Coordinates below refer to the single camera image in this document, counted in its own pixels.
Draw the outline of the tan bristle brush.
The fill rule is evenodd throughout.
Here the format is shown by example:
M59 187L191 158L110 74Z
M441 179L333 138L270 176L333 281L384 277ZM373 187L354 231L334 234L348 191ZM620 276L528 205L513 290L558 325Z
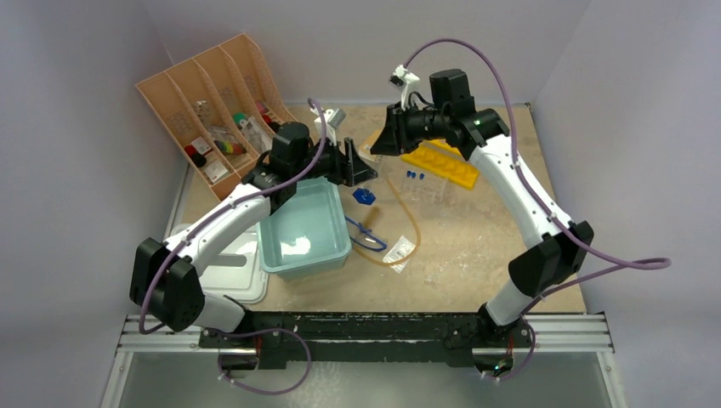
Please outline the tan bristle brush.
M371 231L372 226L378 220L380 215L380 209L378 207L371 207L367 215L364 217L362 225L366 231Z

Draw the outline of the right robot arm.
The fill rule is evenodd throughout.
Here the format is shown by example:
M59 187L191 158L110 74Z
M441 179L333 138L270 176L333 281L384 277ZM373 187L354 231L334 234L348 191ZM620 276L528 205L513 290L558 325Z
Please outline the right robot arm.
M509 337L511 325L534 299L581 268L587 254L583 246L593 240L593 229L588 222L574 222L534 175L518 175L525 162L513 147L508 126L495 110L476 110L464 71L432 74L433 104L424 108L411 102L418 76L399 65L389 81L401 91L401 99L388 106L371 153L401 156L424 140L445 140L499 194L521 233L525 252L509 263L508 281L479 310L479 338L497 346Z

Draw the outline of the blue safety glasses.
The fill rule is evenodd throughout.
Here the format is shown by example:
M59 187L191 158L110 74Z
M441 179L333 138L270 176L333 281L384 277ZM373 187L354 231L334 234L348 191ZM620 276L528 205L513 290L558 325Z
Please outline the blue safety glasses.
M387 241L374 235L372 229L349 216L345 216L345 220L349 225L349 238L352 243L371 252L383 252L388 249Z

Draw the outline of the tan rubber tubing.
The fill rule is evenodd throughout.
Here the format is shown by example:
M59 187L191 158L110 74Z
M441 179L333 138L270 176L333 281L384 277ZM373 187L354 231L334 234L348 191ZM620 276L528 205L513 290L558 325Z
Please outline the tan rubber tubing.
M376 264L378 266L394 267L397 265L405 265L411 259L411 257L416 253L416 251L420 248L420 246L422 244L423 236L422 236L420 226L418 224L416 217L413 215L411 209L408 207L406 202L402 199L398 189L394 186L394 184L390 181L390 179L387 176L383 176L383 181L386 183L389 190L395 197L398 205L402 208L403 212L405 213L405 215L407 216L407 218L409 219L409 221L412 224L412 228L414 229L415 236L416 236L415 246L403 258L396 259L395 261L392 261L392 262L384 262L384 261L375 259L375 258L371 257L370 255L367 255L366 253L364 253L357 246L353 247L353 251L356 254L358 254L359 256L361 256L362 258L364 258L366 261L370 262L371 264Z

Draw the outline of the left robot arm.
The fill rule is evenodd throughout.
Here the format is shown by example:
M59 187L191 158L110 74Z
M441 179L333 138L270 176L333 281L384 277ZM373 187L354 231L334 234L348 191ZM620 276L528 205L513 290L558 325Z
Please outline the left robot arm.
M297 191L304 179L324 178L353 187L378 177L364 162L352 139L338 148L327 136L313 143L300 122L280 125L272 145L241 182L211 212L164 241L147 238L135 253L129 290L139 305L139 331L151 334L146 320L158 328L181 332L189 326L220 331L234 348L253 339L246 308L226 296L208 294L200 278L207 266L247 229L271 216Z

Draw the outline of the teal plastic bin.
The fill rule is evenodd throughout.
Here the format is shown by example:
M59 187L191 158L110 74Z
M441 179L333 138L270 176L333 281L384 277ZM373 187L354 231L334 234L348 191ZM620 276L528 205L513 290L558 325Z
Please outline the teal plastic bin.
M342 268L351 247L338 187L324 178L298 182L296 194L258 223L261 269L287 281Z

